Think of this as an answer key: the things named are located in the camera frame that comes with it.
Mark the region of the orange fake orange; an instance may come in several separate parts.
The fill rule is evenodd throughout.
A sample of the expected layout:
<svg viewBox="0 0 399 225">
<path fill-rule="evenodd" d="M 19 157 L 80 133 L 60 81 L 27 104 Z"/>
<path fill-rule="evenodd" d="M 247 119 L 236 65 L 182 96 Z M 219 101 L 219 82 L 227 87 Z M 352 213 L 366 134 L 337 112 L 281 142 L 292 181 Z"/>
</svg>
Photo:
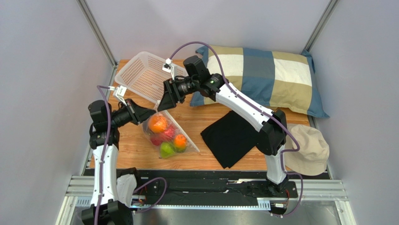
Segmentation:
<svg viewBox="0 0 399 225">
<path fill-rule="evenodd" d="M 148 128 L 153 133 L 162 133 L 168 127 L 167 119 L 162 114 L 155 114 L 148 119 Z"/>
</svg>

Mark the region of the clear zip top bag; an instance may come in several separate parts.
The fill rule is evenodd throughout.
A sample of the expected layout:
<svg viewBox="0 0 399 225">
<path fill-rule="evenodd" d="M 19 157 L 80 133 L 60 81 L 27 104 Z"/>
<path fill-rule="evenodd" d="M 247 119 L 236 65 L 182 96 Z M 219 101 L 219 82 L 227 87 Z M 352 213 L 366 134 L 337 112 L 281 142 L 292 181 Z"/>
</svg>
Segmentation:
<svg viewBox="0 0 399 225">
<path fill-rule="evenodd" d="M 169 111 L 158 111 L 160 101 L 154 106 L 155 114 L 142 123 L 146 139 L 161 159 L 180 154 L 199 152 L 199 148 L 172 117 Z"/>
</svg>

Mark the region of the red fake apple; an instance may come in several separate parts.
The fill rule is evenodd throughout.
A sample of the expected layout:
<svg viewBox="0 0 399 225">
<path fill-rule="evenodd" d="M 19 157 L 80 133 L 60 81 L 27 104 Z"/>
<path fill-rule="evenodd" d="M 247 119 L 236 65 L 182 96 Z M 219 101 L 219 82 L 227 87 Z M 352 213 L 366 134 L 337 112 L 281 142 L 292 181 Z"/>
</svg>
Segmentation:
<svg viewBox="0 0 399 225">
<path fill-rule="evenodd" d="M 150 136 L 150 141 L 155 146 L 160 146 L 163 142 L 171 142 L 175 136 L 176 127 L 170 125 L 165 131 Z"/>
</svg>

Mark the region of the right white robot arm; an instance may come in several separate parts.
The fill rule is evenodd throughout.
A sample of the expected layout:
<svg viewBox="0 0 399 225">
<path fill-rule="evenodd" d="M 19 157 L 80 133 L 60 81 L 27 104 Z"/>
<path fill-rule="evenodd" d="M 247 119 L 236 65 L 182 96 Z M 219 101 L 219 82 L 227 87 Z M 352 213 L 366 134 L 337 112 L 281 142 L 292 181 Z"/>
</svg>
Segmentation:
<svg viewBox="0 0 399 225">
<path fill-rule="evenodd" d="M 283 111 L 263 108 L 235 88 L 223 75 L 211 74 L 201 58 L 194 55 L 184 60 L 187 76 L 177 75 L 177 66 L 166 59 L 162 70 L 171 78 L 163 82 L 164 94 L 157 110 L 165 111 L 183 103 L 189 94 L 202 96 L 220 103 L 246 120 L 257 132 L 256 147 L 265 155 L 269 190 L 283 192 L 288 183 L 283 147 L 286 143 L 287 120 Z"/>
</svg>

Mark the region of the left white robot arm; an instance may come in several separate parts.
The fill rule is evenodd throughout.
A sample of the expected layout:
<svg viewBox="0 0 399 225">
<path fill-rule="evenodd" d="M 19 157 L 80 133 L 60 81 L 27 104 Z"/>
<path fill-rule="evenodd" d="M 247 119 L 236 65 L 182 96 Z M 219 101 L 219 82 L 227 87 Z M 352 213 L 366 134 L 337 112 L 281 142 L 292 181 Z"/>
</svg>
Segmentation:
<svg viewBox="0 0 399 225">
<path fill-rule="evenodd" d="M 118 128 L 129 122 L 139 125 L 156 111 L 139 106 L 129 98 L 115 111 L 104 100 L 94 101 L 88 110 L 93 121 L 89 145 L 93 150 L 95 172 L 90 208 L 81 212 L 82 222 L 85 225 L 132 225 L 130 200 L 137 181 L 134 173 L 117 178 Z"/>
</svg>

